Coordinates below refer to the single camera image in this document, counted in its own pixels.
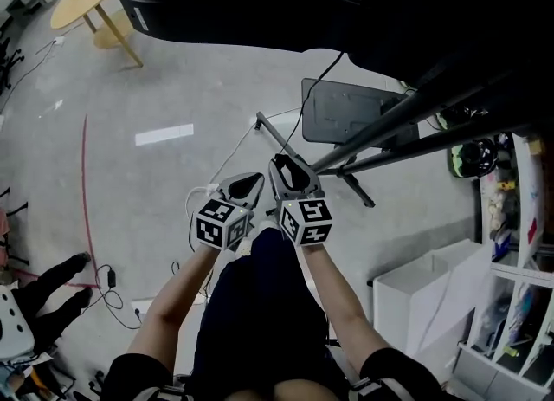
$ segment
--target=red cable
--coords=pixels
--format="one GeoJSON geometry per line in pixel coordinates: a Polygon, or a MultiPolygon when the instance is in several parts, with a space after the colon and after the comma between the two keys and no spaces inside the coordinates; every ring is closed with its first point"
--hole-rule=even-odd
{"type": "MultiPolygon", "coordinates": [[[[96,258],[94,256],[94,250],[93,250],[93,240],[90,236],[90,225],[88,223],[88,211],[87,211],[87,184],[85,181],[85,154],[86,154],[86,146],[87,146],[87,118],[88,115],[85,115],[85,122],[83,123],[83,136],[82,136],[82,146],[81,146],[81,190],[82,190],[82,196],[83,196],[83,213],[85,215],[85,227],[87,228],[87,240],[88,240],[88,253],[90,254],[93,262],[93,268],[94,268],[94,276],[98,275],[98,268],[96,267],[96,258]]],[[[39,275],[28,272],[27,270],[21,270],[19,268],[12,268],[11,269],[14,273],[17,275],[24,275],[29,276],[31,278],[38,278],[39,275]]],[[[69,287],[77,287],[77,288],[99,288],[96,284],[73,284],[72,282],[68,282],[64,284],[65,286],[69,287]]]]}
{"type": "Polygon", "coordinates": [[[88,211],[87,211],[87,181],[85,179],[85,154],[87,147],[87,119],[88,115],[85,115],[85,122],[83,122],[83,138],[81,145],[81,191],[83,195],[83,213],[85,215],[85,227],[87,229],[88,240],[88,253],[93,259],[94,276],[98,275],[98,268],[96,267],[96,257],[94,256],[93,239],[90,236],[90,224],[88,223],[88,211]]]}

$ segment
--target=wooden table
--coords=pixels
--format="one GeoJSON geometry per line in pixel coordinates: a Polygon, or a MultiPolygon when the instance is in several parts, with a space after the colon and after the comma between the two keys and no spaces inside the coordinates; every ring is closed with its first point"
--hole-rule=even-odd
{"type": "Polygon", "coordinates": [[[100,49],[109,49],[120,43],[129,56],[134,59],[139,67],[143,66],[142,61],[137,54],[132,50],[125,36],[133,31],[133,27],[125,11],[119,10],[110,17],[100,6],[103,0],[61,0],[55,7],[50,26],[53,29],[62,29],[70,23],[83,17],[85,23],[94,33],[94,45],[100,49]],[[98,29],[94,26],[88,12],[96,9],[98,14],[104,21],[98,29]]]}

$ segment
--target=power adapter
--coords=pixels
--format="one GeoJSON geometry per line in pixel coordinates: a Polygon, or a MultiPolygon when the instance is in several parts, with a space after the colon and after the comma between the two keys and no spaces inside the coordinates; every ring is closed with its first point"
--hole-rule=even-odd
{"type": "Polygon", "coordinates": [[[115,282],[115,271],[113,270],[113,268],[110,267],[110,269],[107,272],[107,286],[109,288],[114,288],[115,284],[116,284],[116,282],[115,282]]]}

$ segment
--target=table leg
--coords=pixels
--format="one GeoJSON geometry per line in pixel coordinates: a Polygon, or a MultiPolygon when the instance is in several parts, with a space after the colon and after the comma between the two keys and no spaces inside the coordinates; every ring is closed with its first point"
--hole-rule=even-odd
{"type": "Polygon", "coordinates": [[[118,41],[121,42],[121,45],[126,50],[126,52],[129,54],[129,56],[135,60],[135,62],[138,64],[139,67],[142,67],[144,64],[140,60],[140,58],[137,56],[137,54],[132,50],[131,46],[127,43],[125,38],[121,35],[119,30],[115,27],[115,24],[110,19],[110,16],[107,15],[107,13],[104,11],[104,9],[100,6],[96,6],[96,11],[98,11],[98,14],[102,18],[102,20],[106,23],[108,28],[112,31],[112,33],[115,35],[115,37],[118,38],[118,41]]]}
{"type": "Polygon", "coordinates": [[[94,24],[93,24],[93,22],[90,20],[90,17],[88,17],[88,14],[87,14],[87,13],[85,13],[85,14],[83,15],[83,19],[85,20],[85,23],[87,23],[88,28],[90,28],[90,29],[93,31],[93,33],[96,33],[96,27],[94,27],[94,24]]]}

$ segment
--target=person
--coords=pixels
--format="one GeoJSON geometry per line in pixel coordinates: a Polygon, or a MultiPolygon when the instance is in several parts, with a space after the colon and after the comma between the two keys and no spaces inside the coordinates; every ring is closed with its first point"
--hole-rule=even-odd
{"type": "MultiPolygon", "coordinates": [[[[195,401],[348,399],[344,374],[326,347],[326,314],[353,368],[375,382],[367,399],[440,398],[431,373],[373,329],[325,247],[302,250],[325,311],[306,285],[293,244],[276,226],[260,227],[251,254],[227,264],[205,308],[186,395],[195,401]]],[[[102,401],[188,399],[167,394],[175,393],[167,386],[178,332],[218,254],[202,245],[165,284],[127,353],[112,362],[102,401]]]]}
{"type": "Polygon", "coordinates": [[[81,309],[88,307],[93,296],[93,290],[83,288],[54,312],[36,316],[38,311],[46,304],[49,296],[73,279],[76,274],[82,272],[90,260],[91,257],[87,252],[73,255],[61,264],[44,272],[36,281],[30,282],[23,288],[11,291],[35,337],[33,351],[36,355],[46,352],[69,324],[81,314],[81,309]]]}

